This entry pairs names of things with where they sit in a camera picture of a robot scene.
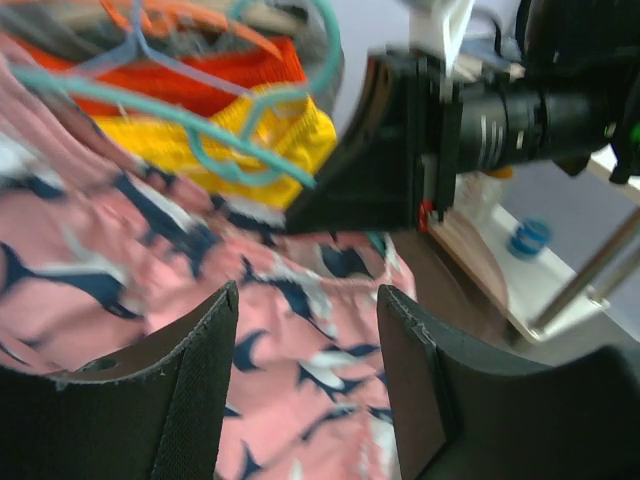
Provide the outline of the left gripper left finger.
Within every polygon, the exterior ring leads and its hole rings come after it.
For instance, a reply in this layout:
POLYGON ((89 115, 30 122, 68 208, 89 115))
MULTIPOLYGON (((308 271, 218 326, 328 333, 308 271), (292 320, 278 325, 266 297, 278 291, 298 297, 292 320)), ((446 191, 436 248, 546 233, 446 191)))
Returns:
POLYGON ((78 371, 3 366, 2 478, 213 478, 237 321, 228 282, 78 371))

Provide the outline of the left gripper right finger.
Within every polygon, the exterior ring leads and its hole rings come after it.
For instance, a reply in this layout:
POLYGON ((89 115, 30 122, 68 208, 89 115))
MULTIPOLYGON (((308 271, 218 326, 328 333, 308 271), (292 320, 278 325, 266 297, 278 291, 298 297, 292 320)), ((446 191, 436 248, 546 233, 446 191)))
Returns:
POLYGON ((639 351, 558 366, 491 346, 399 289, 377 318, 405 479, 635 479, 639 351))

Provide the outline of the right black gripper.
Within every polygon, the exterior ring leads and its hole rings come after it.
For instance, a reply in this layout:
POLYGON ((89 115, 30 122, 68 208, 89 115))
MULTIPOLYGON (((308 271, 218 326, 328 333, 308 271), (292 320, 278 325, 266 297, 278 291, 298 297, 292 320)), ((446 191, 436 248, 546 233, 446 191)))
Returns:
POLYGON ((460 159, 463 84, 411 49, 369 54, 351 123, 285 211, 289 234, 426 231, 453 206, 460 159))

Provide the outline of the teal plastic hanger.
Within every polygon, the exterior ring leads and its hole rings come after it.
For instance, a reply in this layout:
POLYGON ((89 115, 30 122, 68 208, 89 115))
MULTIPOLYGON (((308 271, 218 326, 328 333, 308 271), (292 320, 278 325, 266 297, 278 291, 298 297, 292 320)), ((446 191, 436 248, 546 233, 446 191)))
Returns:
POLYGON ((276 181, 282 175, 287 175, 301 185, 313 188, 316 185, 313 175, 278 154, 252 142, 250 135, 266 109, 278 106, 283 102, 304 100, 307 96, 326 88, 334 71, 339 66, 341 39, 338 20, 328 2, 316 1, 314 6, 324 21, 328 37, 328 53, 322 70, 306 84, 269 90, 264 94, 255 95, 251 110, 246 116, 239 135, 222 129, 208 119, 183 108, 174 107, 166 102, 128 90, 93 82, 92 78, 86 75, 71 75, 69 73, 53 75, 42 68, 19 65, 14 62, 9 62, 8 68, 14 77, 27 87, 64 94, 77 94, 103 103, 130 107, 181 124, 186 130, 192 153, 200 165, 229 181, 250 186, 264 186, 276 181), (227 145, 235 152, 256 158, 268 167, 267 171, 260 174, 248 174, 232 161, 217 161, 209 157, 201 144, 200 137, 202 135, 227 145))

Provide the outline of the pink whale print shorts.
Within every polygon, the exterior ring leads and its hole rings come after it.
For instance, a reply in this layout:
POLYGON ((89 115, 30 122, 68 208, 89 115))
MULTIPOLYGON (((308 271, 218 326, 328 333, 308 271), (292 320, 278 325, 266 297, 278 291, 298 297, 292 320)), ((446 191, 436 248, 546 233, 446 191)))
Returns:
POLYGON ((211 479, 392 478, 376 304, 415 282, 391 238, 286 235, 267 190, 146 159, 181 129, 91 119, 8 68, 40 57, 1 40, 1 368, 78 371, 235 282, 211 479))

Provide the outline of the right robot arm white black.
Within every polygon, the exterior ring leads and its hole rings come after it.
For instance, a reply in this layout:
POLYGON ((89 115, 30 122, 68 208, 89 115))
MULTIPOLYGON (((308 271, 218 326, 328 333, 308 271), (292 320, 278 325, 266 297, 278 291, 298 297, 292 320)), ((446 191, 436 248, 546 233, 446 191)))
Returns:
POLYGON ((287 208, 290 234, 426 230, 456 178, 551 160, 570 175, 611 146, 610 181, 639 173, 639 5, 525 1, 524 74, 465 82, 421 47, 370 54, 352 122, 317 184, 287 208))

